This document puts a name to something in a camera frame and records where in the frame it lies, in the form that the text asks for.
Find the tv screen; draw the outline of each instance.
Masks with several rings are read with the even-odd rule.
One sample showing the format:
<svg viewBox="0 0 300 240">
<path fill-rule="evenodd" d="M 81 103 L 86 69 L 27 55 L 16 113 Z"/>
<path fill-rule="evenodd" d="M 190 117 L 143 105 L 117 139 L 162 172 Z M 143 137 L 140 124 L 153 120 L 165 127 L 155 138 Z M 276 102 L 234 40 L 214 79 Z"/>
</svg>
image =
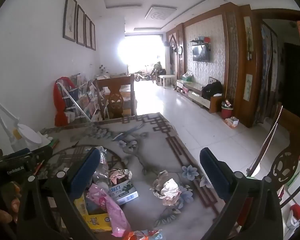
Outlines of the tv screen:
<svg viewBox="0 0 300 240">
<path fill-rule="evenodd" d="M 209 62 L 210 60 L 210 51 L 208 48 L 208 44 L 193 45 L 192 54 L 194 61 Z"/>
</svg>

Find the red trash can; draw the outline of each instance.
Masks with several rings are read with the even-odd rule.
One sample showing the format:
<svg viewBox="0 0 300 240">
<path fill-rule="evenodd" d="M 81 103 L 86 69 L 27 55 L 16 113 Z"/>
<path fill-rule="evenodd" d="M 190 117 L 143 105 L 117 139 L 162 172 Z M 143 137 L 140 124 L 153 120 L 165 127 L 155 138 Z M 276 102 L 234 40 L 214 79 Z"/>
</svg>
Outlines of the red trash can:
<svg viewBox="0 0 300 240">
<path fill-rule="evenodd" d="M 233 108 L 221 107 L 221 117 L 222 117 L 222 119 L 230 118 L 232 116 L 232 110 L 233 110 Z"/>
</svg>

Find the pink package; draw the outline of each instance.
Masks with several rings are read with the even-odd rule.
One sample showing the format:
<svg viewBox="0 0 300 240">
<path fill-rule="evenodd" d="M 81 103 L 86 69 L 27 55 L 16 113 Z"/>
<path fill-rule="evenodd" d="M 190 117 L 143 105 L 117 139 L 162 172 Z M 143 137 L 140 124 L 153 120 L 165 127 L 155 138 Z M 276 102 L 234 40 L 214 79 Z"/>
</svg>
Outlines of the pink package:
<svg viewBox="0 0 300 240">
<path fill-rule="evenodd" d="M 126 231 L 127 233 L 131 231 L 130 224 L 128 223 L 122 209 L 103 188 L 98 188 L 96 184 L 92 183 L 89 188 L 88 198 L 97 205 L 103 207 L 103 209 L 104 201 L 106 202 L 106 211 L 111 219 L 113 236 L 122 237 Z"/>
</svg>

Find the white round lid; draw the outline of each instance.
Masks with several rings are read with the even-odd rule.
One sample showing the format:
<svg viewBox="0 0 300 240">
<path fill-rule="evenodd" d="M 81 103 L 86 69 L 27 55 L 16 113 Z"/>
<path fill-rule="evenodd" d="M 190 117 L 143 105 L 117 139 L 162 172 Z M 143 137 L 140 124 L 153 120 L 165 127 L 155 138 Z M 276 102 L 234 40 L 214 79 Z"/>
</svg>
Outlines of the white round lid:
<svg viewBox="0 0 300 240">
<path fill-rule="evenodd" d="M 18 132 L 25 140 L 30 143 L 42 143 L 41 137 L 34 130 L 24 124 L 18 124 Z"/>
</svg>

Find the black backpack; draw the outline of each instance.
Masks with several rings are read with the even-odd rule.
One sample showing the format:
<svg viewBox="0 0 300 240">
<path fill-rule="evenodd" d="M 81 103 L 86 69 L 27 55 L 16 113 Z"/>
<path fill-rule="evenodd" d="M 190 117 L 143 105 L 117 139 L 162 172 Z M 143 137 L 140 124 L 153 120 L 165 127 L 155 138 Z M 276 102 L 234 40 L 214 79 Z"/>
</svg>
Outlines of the black backpack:
<svg viewBox="0 0 300 240">
<path fill-rule="evenodd" d="M 204 99 L 210 100 L 215 94 L 222 94 L 223 87 L 220 81 L 213 82 L 208 84 L 201 90 L 201 96 Z"/>
</svg>

